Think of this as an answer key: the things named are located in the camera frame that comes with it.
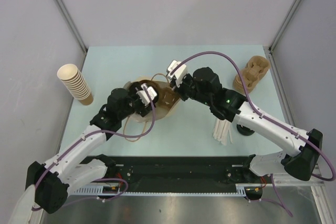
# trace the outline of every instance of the metal frame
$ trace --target metal frame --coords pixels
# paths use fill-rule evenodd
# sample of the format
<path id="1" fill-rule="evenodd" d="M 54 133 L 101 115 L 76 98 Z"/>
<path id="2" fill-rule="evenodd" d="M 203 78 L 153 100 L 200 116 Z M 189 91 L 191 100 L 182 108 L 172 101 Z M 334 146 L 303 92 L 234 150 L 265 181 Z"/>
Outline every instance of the metal frame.
<path id="1" fill-rule="evenodd" d="M 295 122 L 293 119 L 293 116 L 291 114 L 291 109 L 289 107 L 288 99 L 286 97 L 284 87 L 281 83 L 279 72 L 277 69 L 277 66 L 274 61 L 273 53 L 270 48 L 264 48 L 265 55 L 269 59 L 270 64 L 271 64 L 271 74 L 274 80 L 274 84 L 278 93 L 280 105 L 282 107 L 282 111 L 284 112 L 285 120 L 286 122 L 290 123 L 291 125 L 295 126 Z M 315 174 L 321 174 L 318 165 L 316 165 L 316 168 L 314 170 Z M 296 186 L 302 186 L 302 182 L 299 180 L 295 181 L 294 178 L 286 178 L 283 177 L 284 180 L 280 179 L 277 181 L 276 176 L 274 177 L 275 179 L 275 184 L 277 186 L 283 186 L 283 185 L 296 185 Z M 315 199 L 316 207 L 318 209 L 322 224 L 335 224 L 336 222 L 336 217 L 334 210 L 331 209 L 330 206 L 330 200 L 329 196 L 326 192 L 326 187 L 324 185 L 324 182 L 319 180 L 319 179 L 311 179 L 308 183 L 311 183 L 311 190 Z"/>
<path id="2" fill-rule="evenodd" d="M 72 20 L 64 2 L 63 2 L 63 0 L 54 0 L 54 1 L 55 1 L 55 4 L 57 5 L 58 9 L 60 10 L 65 22 L 67 23 L 71 33 L 75 37 L 78 46 L 81 48 L 84 55 L 86 56 L 86 54 L 88 52 L 88 49 L 85 46 L 85 43 L 84 43 L 82 37 L 80 36 L 79 31 L 78 31 L 74 21 Z"/>
<path id="3" fill-rule="evenodd" d="M 278 44 L 280 38 L 282 37 L 282 35 L 284 34 L 289 22 L 291 21 L 291 19 L 293 18 L 294 14 L 296 13 L 296 11 L 298 10 L 298 7 L 300 5 L 300 3 L 302 2 L 302 0 L 294 0 L 292 6 L 289 8 L 289 11 L 284 19 L 284 21 L 282 22 L 279 30 L 277 31 L 270 47 L 269 50 L 270 52 L 273 52 L 276 45 Z"/>

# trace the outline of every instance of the brown pulp cup carrier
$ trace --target brown pulp cup carrier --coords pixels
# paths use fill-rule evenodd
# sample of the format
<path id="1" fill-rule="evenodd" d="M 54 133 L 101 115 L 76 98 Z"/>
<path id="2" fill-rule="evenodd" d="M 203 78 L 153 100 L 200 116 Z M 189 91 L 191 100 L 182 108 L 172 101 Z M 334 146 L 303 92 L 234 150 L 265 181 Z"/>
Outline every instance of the brown pulp cup carrier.
<path id="1" fill-rule="evenodd" d="M 269 61 L 262 56 L 253 56 L 246 64 L 246 67 L 240 72 L 244 78 L 248 93 L 250 93 L 258 82 L 265 76 L 270 68 Z M 244 94 L 243 85 L 239 75 L 236 75 L 233 81 L 233 87 L 239 93 Z"/>

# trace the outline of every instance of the stack of paper cups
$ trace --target stack of paper cups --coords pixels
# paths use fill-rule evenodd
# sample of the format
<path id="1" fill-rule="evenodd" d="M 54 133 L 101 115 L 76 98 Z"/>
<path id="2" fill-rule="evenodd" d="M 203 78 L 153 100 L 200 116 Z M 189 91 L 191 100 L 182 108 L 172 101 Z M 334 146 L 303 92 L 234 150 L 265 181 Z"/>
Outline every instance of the stack of paper cups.
<path id="1" fill-rule="evenodd" d="M 57 71 L 57 77 L 64 83 L 72 96 L 83 105 L 89 105 L 93 102 L 91 90 L 76 65 L 62 66 Z"/>

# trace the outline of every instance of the brown paper bag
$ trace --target brown paper bag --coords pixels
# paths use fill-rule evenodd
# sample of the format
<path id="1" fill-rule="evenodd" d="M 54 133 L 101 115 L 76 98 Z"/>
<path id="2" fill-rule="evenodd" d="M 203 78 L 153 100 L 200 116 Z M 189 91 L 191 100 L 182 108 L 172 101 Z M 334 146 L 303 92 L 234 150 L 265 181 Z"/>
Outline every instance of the brown paper bag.
<path id="1" fill-rule="evenodd" d="M 148 77 L 139 77 L 137 78 L 135 81 L 140 82 L 141 84 L 143 83 L 147 83 L 148 86 L 152 86 L 158 93 L 159 93 L 159 100 L 156 102 L 155 106 L 155 120 L 160 120 L 166 116 L 170 116 L 171 114 L 174 113 L 176 105 L 178 104 L 179 100 L 180 100 L 180 95 L 177 94 L 176 92 L 174 92 L 172 90 L 172 88 L 169 86 L 169 80 L 166 77 L 166 82 L 165 81 L 156 81 L 153 80 L 155 78 L 155 76 L 164 76 L 166 77 L 164 74 L 161 73 L 157 73 L 155 74 L 152 78 L 148 78 Z M 125 86 L 123 87 L 124 89 L 128 89 L 129 86 L 131 85 L 131 82 L 128 82 L 125 84 Z M 129 121 L 129 119 L 133 119 L 139 123 L 144 122 L 144 128 L 142 133 L 145 131 L 146 125 L 148 122 L 152 122 L 152 118 L 153 118 L 153 112 L 151 111 L 150 113 L 148 113 L 146 116 L 142 117 L 141 115 L 138 114 L 133 114 L 131 116 L 129 116 L 125 122 L 125 126 L 123 129 L 123 134 L 125 134 L 125 128 L 126 125 Z M 137 138 L 136 140 L 129 140 L 125 137 L 126 140 L 130 141 L 130 142 L 135 142 L 137 140 L 139 140 L 140 138 Z"/>

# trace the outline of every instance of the gray wall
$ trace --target gray wall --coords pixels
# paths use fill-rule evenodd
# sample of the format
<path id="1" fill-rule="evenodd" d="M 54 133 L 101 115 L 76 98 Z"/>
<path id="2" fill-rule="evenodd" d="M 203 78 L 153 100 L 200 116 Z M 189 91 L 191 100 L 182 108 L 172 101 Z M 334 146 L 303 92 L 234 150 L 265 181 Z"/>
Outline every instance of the gray wall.
<path id="1" fill-rule="evenodd" d="M 274 53 L 294 120 L 324 134 L 336 166 L 336 0 L 303 0 Z M 324 176 L 329 168 L 320 158 Z M 336 182 L 326 183 L 336 209 Z"/>
<path id="2" fill-rule="evenodd" d="M 86 46 L 269 45 L 293 0 L 64 0 Z"/>
<path id="3" fill-rule="evenodd" d="M 71 96 L 57 80 L 83 55 L 53 0 L 0 0 L 0 216 L 7 223 L 27 167 L 56 151 Z"/>

